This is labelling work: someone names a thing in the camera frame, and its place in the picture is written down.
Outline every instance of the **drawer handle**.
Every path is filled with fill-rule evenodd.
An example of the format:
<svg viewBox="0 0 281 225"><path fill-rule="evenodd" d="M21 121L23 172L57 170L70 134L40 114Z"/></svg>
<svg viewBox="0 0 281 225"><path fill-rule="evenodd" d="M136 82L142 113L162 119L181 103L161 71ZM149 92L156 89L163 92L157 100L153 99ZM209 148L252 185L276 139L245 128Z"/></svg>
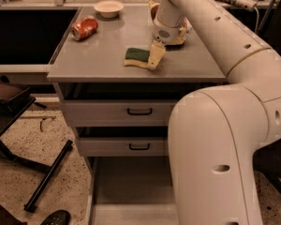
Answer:
<svg viewBox="0 0 281 225"><path fill-rule="evenodd" d="M133 145L132 143L129 144L129 149L133 150L133 151L145 151L145 150L149 150L150 149L150 144L138 144L138 147L136 147L136 145Z"/></svg>
<svg viewBox="0 0 281 225"><path fill-rule="evenodd" d="M139 109L133 110L133 109L129 109L129 108L127 109L127 113L129 115L133 115L133 116L147 116L147 115L150 115L150 114L152 114L153 109L150 108L148 112L141 112L141 111L143 111L143 109L141 109L141 110L139 110Z"/></svg>

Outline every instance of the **wire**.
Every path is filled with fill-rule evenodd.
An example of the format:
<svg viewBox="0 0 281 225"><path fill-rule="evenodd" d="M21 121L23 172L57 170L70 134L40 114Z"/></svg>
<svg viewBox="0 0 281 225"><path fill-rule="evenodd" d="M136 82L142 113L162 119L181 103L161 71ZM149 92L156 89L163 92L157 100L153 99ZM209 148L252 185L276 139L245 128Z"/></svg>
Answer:
<svg viewBox="0 0 281 225"><path fill-rule="evenodd" d="M257 14L254 33L257 33L258 32L258 28L259 28L259 9L254 7L254 10L256 11L256 14Z"/></svg>

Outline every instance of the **drawer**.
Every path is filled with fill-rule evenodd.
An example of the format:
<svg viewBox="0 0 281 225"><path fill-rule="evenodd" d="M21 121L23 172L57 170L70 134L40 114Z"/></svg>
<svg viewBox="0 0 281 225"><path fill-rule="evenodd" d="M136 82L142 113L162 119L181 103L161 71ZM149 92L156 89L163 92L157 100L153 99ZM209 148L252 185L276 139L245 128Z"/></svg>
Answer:
<svg viewBox="0 0 281 225"><path fill-rule="evenodd" d="M71 127L167 126L176 101L83 101L60 103Z"/></svg>
<svg viewBox="0 0 281 225"><path fill-rule="evenodd" d="M78 151L83 157L167 156L167 138L79 138Z"/></svg>

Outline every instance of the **cabinet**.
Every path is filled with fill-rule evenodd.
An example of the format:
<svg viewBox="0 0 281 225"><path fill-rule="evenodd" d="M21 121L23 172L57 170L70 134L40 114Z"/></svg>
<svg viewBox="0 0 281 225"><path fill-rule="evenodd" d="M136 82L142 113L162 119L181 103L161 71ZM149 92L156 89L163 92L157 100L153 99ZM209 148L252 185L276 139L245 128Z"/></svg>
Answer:
<svg viewBox="0 0 281 225"><path fill-rule="evenodd" d="M122 213L126 221L149 219L153 209L149 217L158 221L152 224L177 224L168 162L170 113L184 95L225 77L195 31L184 46L167 48L157 70L124 67L127 48L149 50L152 44L149 8L127 4L120 17L106 20L83 7L80 17L89 14L98 20L97 32L81 42L69 36L48 74L94 178L90 204L96 208L90 206L87 216L91 223L96 211L94 220L101 214L106 223L112 205L115 216L136 209L131 217ZM139 187L147 191L141 199Z"/></svg>

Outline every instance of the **sponge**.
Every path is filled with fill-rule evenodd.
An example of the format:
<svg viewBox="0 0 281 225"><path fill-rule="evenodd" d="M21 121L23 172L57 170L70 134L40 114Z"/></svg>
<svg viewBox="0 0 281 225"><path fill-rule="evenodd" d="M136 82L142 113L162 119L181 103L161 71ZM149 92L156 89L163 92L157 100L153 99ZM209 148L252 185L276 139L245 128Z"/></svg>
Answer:
<svg viewBox="0 0 281 225"><path fill-rule="evenodd" d="M128 48L124 60L125 66L147 68L150 52L144 49Z"/></svg>

